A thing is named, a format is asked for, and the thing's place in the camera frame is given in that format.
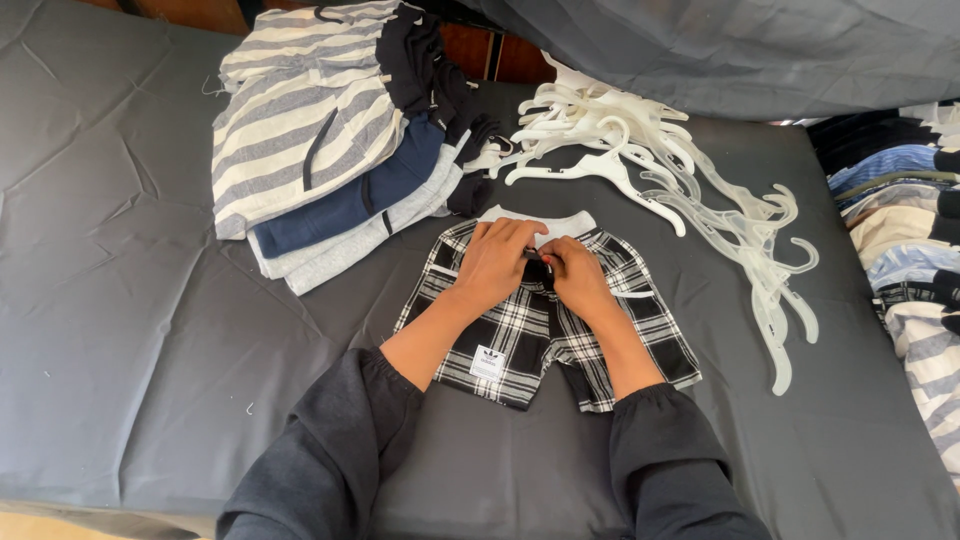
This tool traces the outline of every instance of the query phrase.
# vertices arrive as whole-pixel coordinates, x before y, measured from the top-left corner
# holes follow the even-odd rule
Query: white hanger
[[[657,201],[648,201],[644,199],[643,196],[630,184],[630,177],[627,174],[627,167],[623,165],[623,162],[620,161],[619,153],[623,150],[629,141],[630,129],[627,127],[627,123],[622,119],[616,116],[606,116],[602,118],[598,123],[597,127],[603,127],[607,124],[614,123],[620,126],[623,130],[623,135],[620,137],[619,144],[613,145],[610,150],[601,156],[592,156],[585,155],[580,158],[580,161],[576,165],[561,169],[558,172],[553,172],[552,170],[544,167],[517,167],[513,171],[510,171],[510,174],[507,175],[504,184],[511,185],[516,182],[518,178],[551,178],[551,179],[573,179],[581,178],[585,176],[601,176],[607,180],[613,182],[613,185],[617,187],[624,195],[628,198],[634,200],[641,206],[651,210],[653,213],[661,216],[666,219],[673,225],[673,229],[676,232],[677,236],[683,236],[686,234],[686,225],[684,220],[677,215],[677,212],[665,207],[664,205],[658,203]]]

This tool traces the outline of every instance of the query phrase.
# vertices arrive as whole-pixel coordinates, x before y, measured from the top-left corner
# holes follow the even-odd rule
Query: black sleeve
[[[771,538],[736,498],[707,418],[667,383],[613,406],[613,492],[643,540]]]
[[[240,480],[217,538],[366,536],[377,487],[410,450],[422,400],[379,349],[347,351]]]

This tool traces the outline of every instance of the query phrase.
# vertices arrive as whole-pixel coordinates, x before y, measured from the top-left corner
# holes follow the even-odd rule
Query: dark gray cloth
[[[212,234],[210,125],[228,97],[201,88],[207,77],[205,91],[217,87],[238,37],[75,0],[0,5],[0,73],[16,75],[0,77],[0,507],[131,538],[211,538],[300,396],[346,350],[389,337],[437,236],[463,218],[424,219],[297,297],[260,275],[249,245]],[[510,133],[536,87],[479,84],[482,109]],[[598,178],[496,180],[488,206],[586,210],[637,249],[705,360],[684,393],[727,451],[740,501],[775,537],[960,537],[960,498],[804,130],[697,116],[683,126],[732,184],[794,193],[800,213],[778,260],[804,262],[792,236],[820,251],[790,279],[820,340],[806,343],[787,310],[782,397],[770,393],[750,283],[692,229],[675,236]],[[563,148],[542,166],[582,155]],[[654,186],[627,166],[637,188]],[[734,208],[706,184],[703,199]],[[523,413],[431,386],[372,537],[617,538],[629,529],[608,476],[611,428],[612,415],[577,410],[560,369]]]
[[[409,452],[422,403],[379,349],[347,351],[240,480],[217,539],[366,538],[377,489]],[[613,493],[637,538],[770,538],[737,501],[709,422],[672,385],[616,404],[610,456]]]
[[[684,112],[781,120],[960,96],[960,4],[950,0],[460,2]]]

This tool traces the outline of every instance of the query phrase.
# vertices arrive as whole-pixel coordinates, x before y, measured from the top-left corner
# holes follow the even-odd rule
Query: black and white plaid shorts
[[[394,332],[453,285],[476,224],[471,219],[440,235]],[[663,378],[677,388],[700,380],[697,360],[634,248],[599,228],[577,239],[599,259],[613,296]],[[548,268],[528,262],[520,287],[460,334],[434,380],[526,410],[540,378],[557,361],[580,410],[612,410],[613,389],[600,345],[587,324],[559,301]]]

